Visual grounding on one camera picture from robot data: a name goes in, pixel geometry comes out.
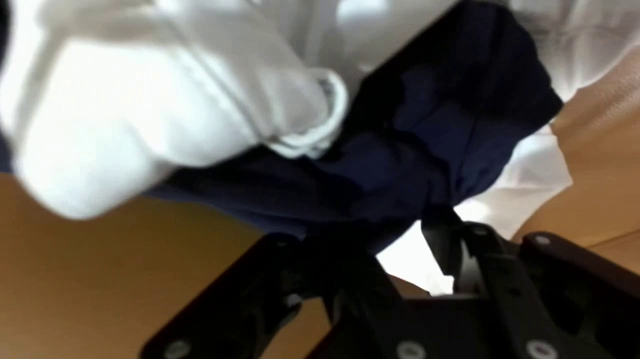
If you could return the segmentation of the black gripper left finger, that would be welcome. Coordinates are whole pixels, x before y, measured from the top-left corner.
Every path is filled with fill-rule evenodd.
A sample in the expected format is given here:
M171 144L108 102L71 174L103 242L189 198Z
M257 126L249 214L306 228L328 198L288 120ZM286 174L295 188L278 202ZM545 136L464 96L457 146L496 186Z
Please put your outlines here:
M266 236L156 331L140 359L260 359L314 297L329 331L306 359L372 355L382 317L400 301L378 249L345 234Z

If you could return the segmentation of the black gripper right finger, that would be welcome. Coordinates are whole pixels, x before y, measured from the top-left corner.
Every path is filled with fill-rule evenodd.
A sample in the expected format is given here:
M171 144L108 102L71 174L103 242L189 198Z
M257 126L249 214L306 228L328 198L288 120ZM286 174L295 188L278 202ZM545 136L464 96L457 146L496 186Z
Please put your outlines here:
M640 359L640 277L550 232L518 244L436 206L421 218L456 293L491 305L512 359Z

